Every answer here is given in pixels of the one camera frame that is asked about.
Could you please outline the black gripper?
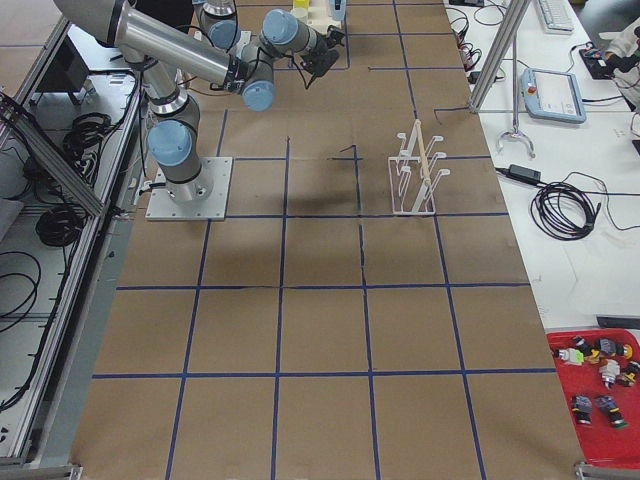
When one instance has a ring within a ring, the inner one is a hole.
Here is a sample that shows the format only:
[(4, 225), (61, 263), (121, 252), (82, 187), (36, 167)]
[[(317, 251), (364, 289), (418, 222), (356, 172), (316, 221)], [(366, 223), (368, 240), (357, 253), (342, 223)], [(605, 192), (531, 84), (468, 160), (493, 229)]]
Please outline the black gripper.
[(329, 27), (325, 34), (309, 28), (307, 45), (299, 52), (303, 69), (312, 78), (323, 77), (339, 59), (335, 47), (343, 46), (344, 38), (345, 33), (336, 27)]

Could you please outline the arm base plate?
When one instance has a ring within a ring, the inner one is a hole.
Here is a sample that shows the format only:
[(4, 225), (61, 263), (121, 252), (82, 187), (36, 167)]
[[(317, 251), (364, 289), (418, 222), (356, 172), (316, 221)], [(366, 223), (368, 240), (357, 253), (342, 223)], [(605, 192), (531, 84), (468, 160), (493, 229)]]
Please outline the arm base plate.
[(150, 221), (223, 221), (232, 177), (232, 157), (201, 157), (201, 171), (189, 183), (169, 181), (161, 167), (151, 191), (146, 219)]

